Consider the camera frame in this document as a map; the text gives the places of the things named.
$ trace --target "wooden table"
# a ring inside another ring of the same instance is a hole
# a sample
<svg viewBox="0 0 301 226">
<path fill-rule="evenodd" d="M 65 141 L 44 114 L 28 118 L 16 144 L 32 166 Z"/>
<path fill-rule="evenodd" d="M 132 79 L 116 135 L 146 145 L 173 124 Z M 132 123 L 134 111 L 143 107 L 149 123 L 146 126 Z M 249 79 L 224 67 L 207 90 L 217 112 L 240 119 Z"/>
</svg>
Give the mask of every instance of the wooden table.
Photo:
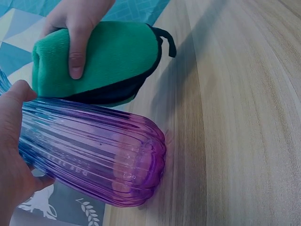
<svg viewBox="0 0 301 226">
<path fill-rule="evenodd" d="M 301 1 L 171 0 L 155 25 L 178 56 L 127 110 L 165 133 L 165 176 L 103 225 L 301 225 Z"/>
</svg>

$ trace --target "hand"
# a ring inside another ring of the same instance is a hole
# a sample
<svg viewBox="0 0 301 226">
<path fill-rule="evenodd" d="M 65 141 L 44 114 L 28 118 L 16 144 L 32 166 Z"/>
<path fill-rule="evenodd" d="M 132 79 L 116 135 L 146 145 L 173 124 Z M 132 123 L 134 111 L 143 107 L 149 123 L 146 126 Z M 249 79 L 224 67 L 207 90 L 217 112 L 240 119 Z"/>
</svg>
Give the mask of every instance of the hand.
<svg viewBox="0 0 301 226">
<path fill-rule="evenodd" d="M 14 209 L 54 180 L 34 177 L 19 155 L 22 105 L 36 98 L 27 82 L 18 81 L 0 96 L 0 225 L 8 225 Z"/>
<path fill-rule="evenodd" d="M 115 0 L 61 0 L 46 17 L 42 38 L 60 28 L 69 30 L 69 73 L 72 78 L 81 78 L 91 32 L 114 2 Z"/>
</svg>

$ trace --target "teal patterned tablecloth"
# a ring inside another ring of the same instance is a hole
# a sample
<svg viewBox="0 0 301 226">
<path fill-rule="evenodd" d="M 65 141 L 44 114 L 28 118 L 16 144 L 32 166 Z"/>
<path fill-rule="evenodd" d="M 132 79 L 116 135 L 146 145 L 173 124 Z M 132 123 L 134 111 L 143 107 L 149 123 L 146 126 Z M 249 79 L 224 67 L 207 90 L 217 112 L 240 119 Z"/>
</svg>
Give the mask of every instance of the teal patterned tablecloth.
<svg viewBox="0 0 301 226">
<path fill-rule="evenodd" d="M 32 48 L 46 16 L 59 0 L 0 0 L 0 68 L 11 83 L 24 79 L 31 84 Z M 104 20 L 140 21 L 151 25 L 169 0 L 116 0 Z M 82 226 L 101 226 L 104 203 L 65 185 L 36 192 L 19 207 L 34 214 Z"/>
</svg>

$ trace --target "microfiber cloth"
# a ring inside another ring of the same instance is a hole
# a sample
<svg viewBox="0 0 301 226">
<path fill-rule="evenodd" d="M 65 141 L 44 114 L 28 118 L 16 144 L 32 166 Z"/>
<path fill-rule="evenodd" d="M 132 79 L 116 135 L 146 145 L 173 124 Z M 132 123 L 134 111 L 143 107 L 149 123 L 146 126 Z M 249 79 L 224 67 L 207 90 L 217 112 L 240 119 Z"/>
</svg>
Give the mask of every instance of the microfiber cloth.
<svg viewBox="0 0 301 226">
<path fill-rule="evenodd" d="M 157 68 L 161 37 L 175 57 L 174 40 L 165 30 L 136 22 L 100 22 L 87 45 L 83 76 L 74 80 L 68 71 L 69 33 L 61 29 L 34 45 L 32 88 L 40 97 L 95 105 L 127 103 Z"/>
</svg>

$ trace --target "black loop strap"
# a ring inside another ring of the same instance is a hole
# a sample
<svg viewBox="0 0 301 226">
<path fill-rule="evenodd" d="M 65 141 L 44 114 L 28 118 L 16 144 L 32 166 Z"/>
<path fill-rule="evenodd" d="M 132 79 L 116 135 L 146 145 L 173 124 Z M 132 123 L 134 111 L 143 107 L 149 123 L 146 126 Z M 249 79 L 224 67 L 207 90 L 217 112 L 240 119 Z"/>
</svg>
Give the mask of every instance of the black loop strap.
<svg viewBox="0 0 301 226">
<path fill-rule="evenodd" d="M 152 27 L 152 30 L 154 31 L 154 33 L 159 36 L 159 37 L 164 37 L 167 39 L 168 43 L 169 43 L 169 56 L 175 58 L 175 56 L 177 55 L 177 49 L 175 47 L 174 44 L 174 39 L 171 36 L 170 33 L 168 33 L 165 30 L 162 30 L 160 28 L 157 27 Z"/>
</svg>

